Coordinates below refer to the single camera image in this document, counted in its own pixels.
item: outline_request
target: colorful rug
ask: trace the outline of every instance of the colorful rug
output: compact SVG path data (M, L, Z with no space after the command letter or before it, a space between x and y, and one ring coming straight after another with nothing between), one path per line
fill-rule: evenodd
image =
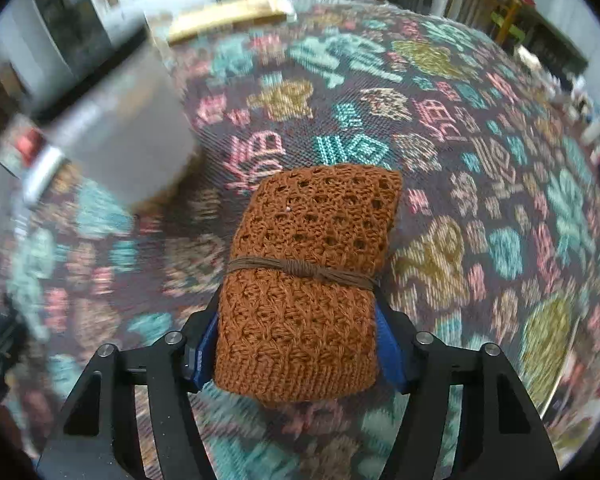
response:
M296 23L173 51L206 163L161 215L129 215L68 165L27 239L6 235L0 290L35 337L9 398L27 450L42 450L99 345L149 345L205 307L261 179L353 162L404 178L382 275L392 307L450 345L501 345L566 462L600 417L599 190L574 132L481 33L381 6L302 4ZM375 480L407 401L379 378L277 409L208 384L192 408L219 479ZM455 388L439 476L460 401ZM159 478L141 388L137 405L147 475Z

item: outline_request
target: rug pattern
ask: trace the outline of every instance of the rug pattern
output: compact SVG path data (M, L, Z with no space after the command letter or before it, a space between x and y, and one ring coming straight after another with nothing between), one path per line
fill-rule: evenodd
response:
M261 179L354 162L404 179L381 277L392 307L450 345L501 345L566 462L600 417L599 190L573 132L479 32L381 6L299 5L296 23L199 38L166 60L206 163L163 213L130 215L68 164L27 238L5 235L0 291L35 337L8 399L27 451L40 452L99 345L149 345L205 307ZM146 391L136 400L157 479ZM455 388L438 476L460 401ZM406 403L382 378L275 409L212 383L192 397L219 479L375 480Z

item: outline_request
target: blue gripper pad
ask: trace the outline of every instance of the blue gripper pad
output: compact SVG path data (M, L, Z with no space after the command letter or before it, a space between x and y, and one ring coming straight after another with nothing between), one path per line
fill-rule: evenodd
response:
M376 304L376 347L378 362L384 378L390 382L396 390L403 391L407 379L404 375L404 364L402 352L398 346L394 334L389 328L387 320Z
M218 342L218 313L206 327L205 335L196 348L196 365L193 371L193 383L201 390L214 376L216 361L216 343Z
M218 313L213 316L206 328L205 335L203 335L200 344L196 348L196 361L192 380L199 390L213 378L217 341ZM378 362L384 378L398 391L402 391L406 385L402 353L387 320L377 305L376 347Z

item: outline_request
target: knitted fabric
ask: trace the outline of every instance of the knitted fabric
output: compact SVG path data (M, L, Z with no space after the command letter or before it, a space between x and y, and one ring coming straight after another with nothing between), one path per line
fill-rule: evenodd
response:
M235 234L239 256L306 260L373 276L402 179L375 166L319 166L264 180ZM241 269L224 279L214 380L263 402L331 399L378 374L374 296L355 286Z
M261 258L259 256L238 256L226 266L226 272L241 269L274 269L296 278L314 278L324 282L339 283L344 286L356 286L365 290L374 290L376 281L358 272L336 270L333 267L322 267L306 260L281 260L278 258Z

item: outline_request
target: white container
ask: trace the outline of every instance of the white container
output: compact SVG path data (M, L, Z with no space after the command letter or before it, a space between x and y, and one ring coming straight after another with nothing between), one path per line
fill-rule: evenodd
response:
M149 41L135 46L44 131L85 176L131 211L176 184L200 156L170 76Z
M587 126L582 135L580 136L580 140L585 146L591 144L594 140L600 137L600 117L594 118L589 126Z

